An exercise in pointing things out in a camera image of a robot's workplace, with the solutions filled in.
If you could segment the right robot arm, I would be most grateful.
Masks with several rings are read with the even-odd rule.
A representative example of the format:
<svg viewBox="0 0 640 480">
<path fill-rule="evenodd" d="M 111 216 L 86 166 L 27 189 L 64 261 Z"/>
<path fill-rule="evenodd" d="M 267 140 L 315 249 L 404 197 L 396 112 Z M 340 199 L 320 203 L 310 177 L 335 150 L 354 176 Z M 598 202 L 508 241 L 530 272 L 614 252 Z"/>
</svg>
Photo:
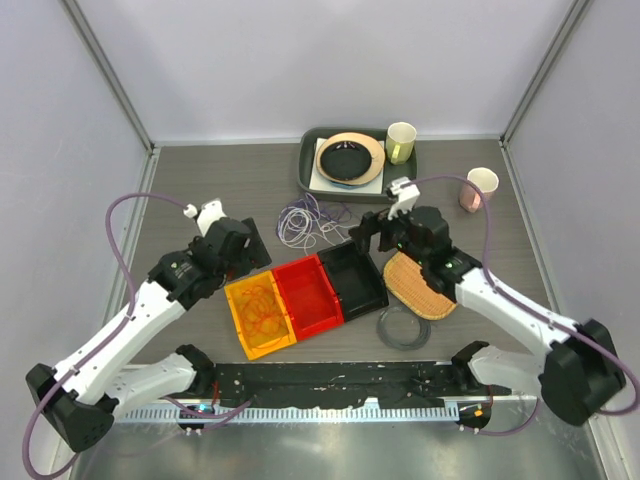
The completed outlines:
<svg viewBox="0 0 640 480">
<path fill-rule="evenodd" d="M 349 235 L 362 253 L 378 236 L 379 250 L 406 255 L 429 288 L 491 320 L 528 349 L 522 355 L 481 344 L 451 371 L 460 393 L 505 386 L 540 398 L 559 419 L 581 426 L 625 388 L 627 378 L 603 324 L 558 315 L 497 279 L 453 245 L 437 208 L 367 212 Z"/>
</svg>

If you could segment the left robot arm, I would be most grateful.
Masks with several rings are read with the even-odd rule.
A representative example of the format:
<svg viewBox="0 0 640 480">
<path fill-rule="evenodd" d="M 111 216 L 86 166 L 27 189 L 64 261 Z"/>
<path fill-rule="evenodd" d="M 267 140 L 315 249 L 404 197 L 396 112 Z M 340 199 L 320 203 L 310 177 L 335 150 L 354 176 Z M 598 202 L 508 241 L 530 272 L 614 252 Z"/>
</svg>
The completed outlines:
<svg viewBox="0 0 640 480">
<path fill-rule="evenodd" d="M 185 250 L 161 257 L 135 295 L 76 353 L 55 366 L 39 363 L 26 375 L 35 404 L 75 453 L 96 445 L 114 421 L 156 399 L 186 393 L 205 397 L 214 382 L 213 362 L 191 344 L 138 373 L 129 361 L 166 326 L 228 280 L 270 265 L 252 218 L 223 216 Z"/>
</svg>

